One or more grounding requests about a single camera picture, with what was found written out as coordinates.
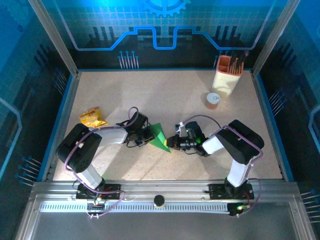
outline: yellow snack bag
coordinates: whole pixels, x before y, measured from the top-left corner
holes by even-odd
[[[98,106],[86,111],[84,114],[79,116],[79,119],[81,123],[88,128],[99,128],[102,125],[108,124],[108,122],[101,117],[101,110]]]

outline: black round knob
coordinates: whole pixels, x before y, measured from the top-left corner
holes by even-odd
[[[153,202],[157,207],[162,207],[163,205],[165,205],[165,198],[162,195],[157,195],[154,197]]]

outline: green cone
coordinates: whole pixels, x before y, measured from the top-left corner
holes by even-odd
[[[156,123],[151,125],[149,123],[150,129],[154,134],[155,139],[153,139],[150,144],[156,146],[157,148],[160,148],[162,150],[165,150],[169,153],[171,153],[169,147],[165,146],[165,134],[164,134],[164,130],[162,129],[161,123]]]

